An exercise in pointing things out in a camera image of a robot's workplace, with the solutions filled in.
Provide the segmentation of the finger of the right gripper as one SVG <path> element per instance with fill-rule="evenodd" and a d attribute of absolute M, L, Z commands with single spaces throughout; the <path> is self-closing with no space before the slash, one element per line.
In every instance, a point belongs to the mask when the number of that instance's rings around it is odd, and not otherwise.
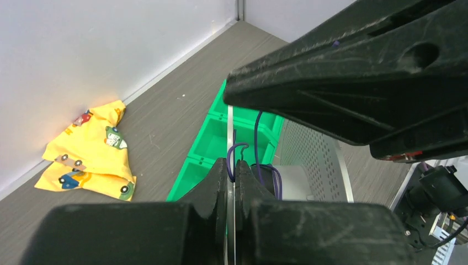
<path fill-rule="evenodd" d="M 233 70 L 226 104 L 387 161 L 467 155 L 467 2 L 356 1 Z"/>

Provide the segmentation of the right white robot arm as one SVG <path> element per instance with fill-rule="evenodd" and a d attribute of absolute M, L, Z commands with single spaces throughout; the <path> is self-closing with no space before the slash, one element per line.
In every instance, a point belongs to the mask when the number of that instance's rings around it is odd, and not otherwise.
<path fill-rule="evenodd" d="M 467 215 L 454 166 L 467 154 L 467 2 L 356 1 L 292 43 L 233 70 L 224 102 L 312 128 L 373 158 L 417 163 L 396 213 L 411 246 L 439 213 Z"/>

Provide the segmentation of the clear plastic cable spool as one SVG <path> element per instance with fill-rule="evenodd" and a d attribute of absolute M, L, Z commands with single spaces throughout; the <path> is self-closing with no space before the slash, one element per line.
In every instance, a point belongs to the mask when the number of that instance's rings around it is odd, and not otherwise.
<path fill-rule="evenodd" d="M 234 109 L 227 107 L 227 213 L 224 264 L 236 264 L 236 222 L 241 211 L 236 207 L 236 188 L 231 181 L 235 171 Z M 354 201 L 349 174 L 338 141 L 292 121 L 284 121 L 279 139 L 281 197 L 287 200 L 328 202 Z"/>

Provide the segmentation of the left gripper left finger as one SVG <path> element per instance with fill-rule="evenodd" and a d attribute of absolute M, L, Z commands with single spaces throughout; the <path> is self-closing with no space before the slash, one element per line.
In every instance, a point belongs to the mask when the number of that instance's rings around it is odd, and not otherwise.
<path fill-rule="evenodd" d="M 69 204 L 43 218 L 21 264 L 223 264 L 227 163 L 174 202 Z"/>

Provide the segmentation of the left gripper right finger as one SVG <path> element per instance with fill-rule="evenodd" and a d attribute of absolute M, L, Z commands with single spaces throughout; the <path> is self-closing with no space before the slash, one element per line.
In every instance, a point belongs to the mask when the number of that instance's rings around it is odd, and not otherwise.
<path fill-rule="evenodd" d="M 397 216 L 379 204 L 277 200 L 236 164 L 237 264 L 415 264 Z"/>

